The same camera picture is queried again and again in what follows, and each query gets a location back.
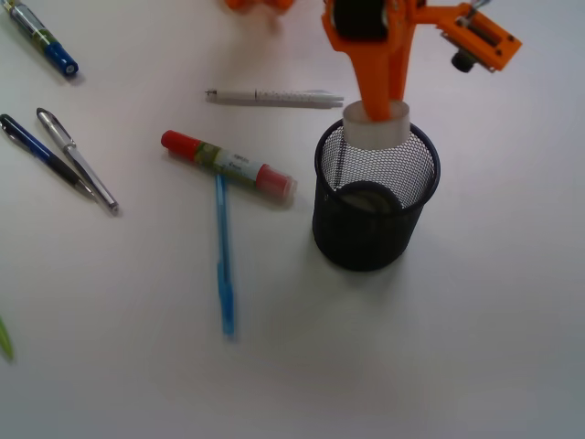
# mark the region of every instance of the glue stick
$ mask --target glue stick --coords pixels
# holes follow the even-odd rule
[[[260,192],[282,201],[291,197],[296,181],[273,167],[252,162],[246,157],[212,144],[202,142],[175,131],[163,134],[161,144],[170,152],[200,164],[204,168],[233,178],[245,186],[255,187]]]

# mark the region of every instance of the marker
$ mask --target marker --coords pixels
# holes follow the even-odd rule
[[[163,134],[161,143],[170,152],[218,174],[238,180],[245,186],[255,187],[281,201],[289,199],[296,190],[296,181],[273,167],[252,162],[246,157],[231,153],[175,131]]]
[[[2,317],[0,317],[0,348],[2,348],[8,359],[14,359],[15,352],[12,349],[12,343],[10,343],[8,331],[6,331]]]
[[[61,43],[20,0],[0,0],[10,18],[30,37],[33,45],[47,57],[64,76],[73,76],[80,69]]]

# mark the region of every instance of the orange plastic part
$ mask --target orange plastic part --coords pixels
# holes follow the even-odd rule
[[[333,23],[335,0],[326,0],[323,26],[334,50],[345,52],[354,65],[364,108],[375,122],[390,118],[388,101],[402,101],[410,48],[417,25],[436,25],[454,45],[472,54],[489,70],[502,70],[522,43],[483,14],[471,28],[462,25],[471,6],[426,6],[421,0],[386,0],[388,39],[355,42],[339,37]]]
[[[226,0],[226,4],[232,9],[240,9],[251,3],[261,3],[261,0]],[[278,7],[279,9],[288,9],[293,5],[294,0],[263,0],[263,3]]]

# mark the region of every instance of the pen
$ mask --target pen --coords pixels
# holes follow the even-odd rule
[[[328,105],[332,107],[343,105],[343,96],[336,96],[328,91],[223,91],[209,89],[206,91],[211,100],[216,101],[243,101],[243,102],[289,102],[313,103],[315,106]]]
[[[67,159],[95,188],[97,194],[108,207],[110,212],[116,215],[120,208],[118,201],[114,199],[110,191],[101,182],[95,172],[93,172],[93,169],[88,165],[88,162],[83,159],[83,156],[77,149],[77,144],[73,141],[61,122],[59,122],[59,119],[57,119],[51,112],[43,110],[42,108],[37,108],[37,117],[47,129],[58,148],[63,151],[63,154],[65,154]]]
[[[77,62],[65,51],[61,43],[20,0],[0,0],[10,18],[30,37],[33,45],[47,57],[65,76],[73,76],[80,69]]]
[[[228,234],[228,207],[226,204],[226,180],[223,176],[216,176],[216,204],[218,208],[218,290],[221,302],[221,320],[223,333],[233,336],[234,325],[234,292],[231,284],[231,267],[229,263],[229,234]]]
[[[67,181],[84,196],[95,199],[93,192],[87,187],[80,176],[78,176],[69,166],[56,155],[51,153],[46,146],[41,144],[32,134],[20,126],[16,121],[7,114],[0,116],[0,125],[4,132],[14,142],[23,145],[32,155],[40,159],[45,165],[50,167],[61,178]]]
[[[8,359],[14,359],[15,352],[12,349],[12,343],[10,343],[8,331],[6,331],[2,317],[0,317],[0,348],[2,348]]]

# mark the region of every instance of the red cap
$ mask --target red cap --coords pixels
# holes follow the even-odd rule
[[[163,146],[171,153],[181,155],[194,162],[195,153],[197,152],[201,141],[176,131],[167,131],[163,134],[161,144],[163,144]]]
[[[256,188],[273,197],[286,201],[296,190],[296,182],[290,176],[264,165],[256,177]]]

